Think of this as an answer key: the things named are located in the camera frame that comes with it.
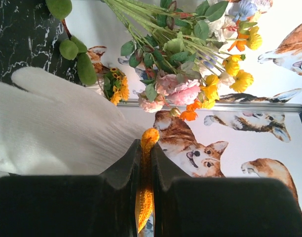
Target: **blue flower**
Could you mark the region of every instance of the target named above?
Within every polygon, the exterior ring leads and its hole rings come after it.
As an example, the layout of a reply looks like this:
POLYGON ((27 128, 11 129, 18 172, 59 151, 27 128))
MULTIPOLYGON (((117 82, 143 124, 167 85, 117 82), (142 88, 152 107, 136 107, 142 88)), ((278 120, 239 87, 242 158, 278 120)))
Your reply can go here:
POLYGON ((254 16, 257 10, 257 6, 254 3, 251 3, 250 0, 242 0, 239 2, 238 11, 235 11, 233 13, 233 15, 235 16, 233 21, 246 21, 248 17, 254 16))
POLYGON ((214 68, 213 65, 216 64, 217 61, 217 57, 215 55, 210 55, 208 56, 207 54, 204 54, 202 52, 200 52, 199 54, 202 55, 202 57, 199 57, 200 61, 203 61, 203 64, 207 67, 207 68, 214 68))

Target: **brown and white dog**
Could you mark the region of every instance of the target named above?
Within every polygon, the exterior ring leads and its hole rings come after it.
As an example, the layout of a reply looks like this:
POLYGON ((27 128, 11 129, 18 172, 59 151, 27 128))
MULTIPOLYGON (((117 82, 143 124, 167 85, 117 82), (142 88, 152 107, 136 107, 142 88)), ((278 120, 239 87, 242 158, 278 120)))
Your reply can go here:
POLYGON ((256 173, 259 177, 262 178, 273 178, 280 180, 292 192, 294 199, 296 200, 297 205, 300 209, 297 189, 294 180, 289 173, 289 170, 282 162, 269 158, 259 158, 254 161, 249 161, 242 164, 241 170, 243 171, 243 173, 256 173))
MULTIPOLYGON (((273 97, 256 97, 254 95, 239 93, 220 97, 221 102, 261 102, 261 103, 286 103, 302 89, 294 89, 277 94, 273 97)), ((214 112, 206 116, 204 124, 210 126, 219 123, 239 131, 270 132, 283 142, 290 142, 291 137, 285 126, 285 115, 262 112, 214 112)))
POLYGON ((160 133, 159 144, 166 156, 192 177, 224 177, 220 158, 228 142, 204 146, 197 142, 190 127, 169 111, 155 114, 153 125, 160 133))
POLYGON ((302 23, 273 51, 259 56, 259 63, 272 61, 302 76, 302 23))

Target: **white surface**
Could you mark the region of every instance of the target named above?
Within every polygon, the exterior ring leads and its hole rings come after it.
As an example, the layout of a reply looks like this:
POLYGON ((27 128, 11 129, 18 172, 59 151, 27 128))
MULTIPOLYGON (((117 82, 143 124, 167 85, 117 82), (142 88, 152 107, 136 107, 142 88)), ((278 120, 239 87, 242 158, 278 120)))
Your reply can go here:
MULTIPOLYGON (((159 5, 159 0, 144 0, 159 5)), ((178 0, 178 7, 192 11, 200 0, 178 0)), ((130 98, 137 98, 133 90, 139 92, 144 85, 139 81, 134 69, 120 65, 117 62, 121 46, 131 40, 124 26, 105 3, 100 1, 73 1, 73 10, 66 19, 70 32, 83 41, 89 48, 96 45, 107 47, 102 57, 103 64, 111 63, 122 69, 128 75, 130 98)), ((302 0, 285 2, 274 0, 273 7, 259 19, 259 33, 263 37, 263 45, 257 51, 247 49, 247 59, 241 63, 241 68, 254 76, 255 82, 246 93, 255 96, 273 96, 295 88, 302 88, 302 76, 285 68, 276 66, 273 62, 260 64, 258 56, 277 48, 282 40, 295 27, 302 23, 302 0)), ((226 86, 220 89, 220 95, 233 93, 226 86)), ((302 104, 302 93, 289 103, 302 104)))
MULTIPOLYGON (((153 126, 154 114, 145 113, 140 108, 120 107, 120 110, 128 120, 145 129, 153 126)), ((257 177, 256 174, 243 174, 241 165, 258 158, 276 159, 288 168, 302 209, 302 123, 299 115, 286 114, 285 125, 291 136, 289 143, 278 140, 271 133, 236 131, 216 123, 205 126, 203 121, 207 115, 212 112, 199 111, 197 120, 187 124, 197 141, 205 146, 217 141, 229 142, 221 156, 221 170, 226 177, 257 177)))

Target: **marble tile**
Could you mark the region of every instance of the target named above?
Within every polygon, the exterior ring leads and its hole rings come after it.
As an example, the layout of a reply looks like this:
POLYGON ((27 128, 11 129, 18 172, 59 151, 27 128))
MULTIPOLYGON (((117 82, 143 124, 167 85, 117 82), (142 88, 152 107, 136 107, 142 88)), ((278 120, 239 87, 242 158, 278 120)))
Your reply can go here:
POLYGON ((0 81, 11 83, 14 71, 34 66, 80 84, 76 61, 59 52, 67 38, 44 0, 0 0, 0 81))

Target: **white fabric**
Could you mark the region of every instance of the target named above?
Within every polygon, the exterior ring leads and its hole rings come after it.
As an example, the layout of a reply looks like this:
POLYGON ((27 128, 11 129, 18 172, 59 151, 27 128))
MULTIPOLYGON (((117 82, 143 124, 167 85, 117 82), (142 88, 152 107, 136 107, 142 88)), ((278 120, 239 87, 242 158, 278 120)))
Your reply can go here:
POLYGON ((0 82, 0 171, 99 174, 144 132, 101 95, 42 69, 12 81, 28 92, 0 82))

